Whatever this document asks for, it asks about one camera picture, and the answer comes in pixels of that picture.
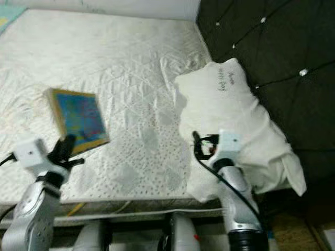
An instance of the quilted mattress cover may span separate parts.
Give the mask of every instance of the quilted mattress cover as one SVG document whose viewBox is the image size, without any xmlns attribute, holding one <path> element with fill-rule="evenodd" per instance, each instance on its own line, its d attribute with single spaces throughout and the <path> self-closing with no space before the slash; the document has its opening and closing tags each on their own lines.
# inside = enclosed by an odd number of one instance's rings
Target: quilted mattress cover
<svg viewBox="0 0 335 251">
<path fill-rule="evenodd" d="M 190 198 L 191 153 L 171 86 L 210 61 L 196 24 L 32 9 L 0 36 L 0 58 L 1 158 L 26 135 L 52 149 L 49 87 L 96 93 L 111 142 L 81 154 L 62 202 Z M 19 164 L 3 165 L 0 204 L 17 202 L 33 181 Z"/>
</svg>

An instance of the book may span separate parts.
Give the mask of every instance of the book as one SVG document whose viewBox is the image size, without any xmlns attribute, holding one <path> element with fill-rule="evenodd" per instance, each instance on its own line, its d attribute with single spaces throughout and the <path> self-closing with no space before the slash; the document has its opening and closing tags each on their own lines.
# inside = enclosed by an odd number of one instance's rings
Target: book
<svg viewBox="0 0 335 251">
<path fill-rule="evenodd" d="M 76 136 L 72 156 L 109 142 L 95 94 L 55 88 L 47 94 L 61 138 Z"/>
</svg>

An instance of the headboard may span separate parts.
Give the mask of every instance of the headboard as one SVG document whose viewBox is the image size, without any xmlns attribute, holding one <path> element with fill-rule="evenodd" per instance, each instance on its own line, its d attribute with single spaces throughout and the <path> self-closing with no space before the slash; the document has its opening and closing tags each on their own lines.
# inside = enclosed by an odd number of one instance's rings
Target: headboard
<svg viewBox="0 0 335 251">
<path fill-rule="evenodd" d="M 197 23 L 213 61 L 244 67 L 307 184 L 335 176 L 335 1 L 202 0 Z"/>
</svg>

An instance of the button on headboard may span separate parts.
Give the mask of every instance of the button on headboard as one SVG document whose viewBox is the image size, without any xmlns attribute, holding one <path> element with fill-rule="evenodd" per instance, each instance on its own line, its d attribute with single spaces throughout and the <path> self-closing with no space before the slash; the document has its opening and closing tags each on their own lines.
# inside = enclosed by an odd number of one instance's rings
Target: button on headboard
<svg viewBox="0 0 335 251">
<path fill-rule="evenodd" d="M 335 1 L 202 0 L 213 61 L 235 57 L 300 157 L 308 184 L 335 175 Z"/>
</svg>

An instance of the bed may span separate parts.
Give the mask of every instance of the bed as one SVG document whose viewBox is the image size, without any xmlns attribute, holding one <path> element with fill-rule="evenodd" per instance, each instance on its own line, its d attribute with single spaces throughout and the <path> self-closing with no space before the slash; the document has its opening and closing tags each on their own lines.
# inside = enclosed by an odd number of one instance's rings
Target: bed
<svg viewBox="0 0 335 251">
<path fill-rule="evenodd" d="M 49 87 L 99 99 L 111 142 L 82 154 L 86 163 L 62 187 L 61 213 L 78 202 L 98 213 L 133 200 L 135 211 L 203 207 L 185 192 L 189 156 L 181 154 L 170 94 L 176 76 L 211 60 L 195 23 L 28 9 L 0 44 L 1 156 L 26 134 L 52 149 L 59 134 Z M 16 203 L 34 180 L 16 163 L 0 176 L 2 205 Z"/>
</svg>

